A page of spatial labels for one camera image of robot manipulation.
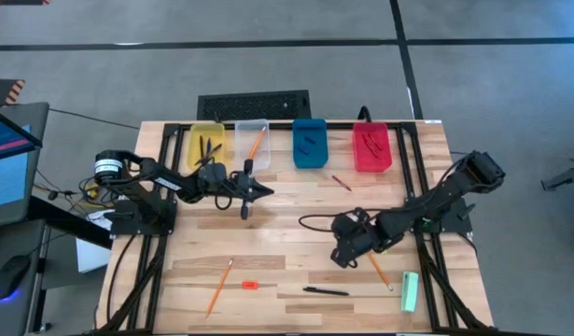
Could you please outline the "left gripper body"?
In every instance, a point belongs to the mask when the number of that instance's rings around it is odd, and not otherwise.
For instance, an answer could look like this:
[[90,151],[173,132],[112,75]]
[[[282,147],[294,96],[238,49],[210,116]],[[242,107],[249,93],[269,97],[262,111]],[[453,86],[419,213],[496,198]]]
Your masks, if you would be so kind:
[[249,217],[249,207],[252,203],[251,174],[253,172],[253,160],[246,159],[244,168],[241,171],[232,171],[229,180],[234,184],[233,191],[242,200],[240,216],[247,220]]

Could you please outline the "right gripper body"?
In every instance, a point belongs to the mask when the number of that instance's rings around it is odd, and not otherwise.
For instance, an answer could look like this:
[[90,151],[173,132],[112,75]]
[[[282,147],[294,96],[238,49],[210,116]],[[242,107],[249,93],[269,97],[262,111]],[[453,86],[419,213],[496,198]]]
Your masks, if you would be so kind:
[[337,215],[330,228],[337,242],[330,258],[342,268],[356,268],[359,256],[371,250],[385,250],[384,237],[371,224],[370,214],[363,209]]

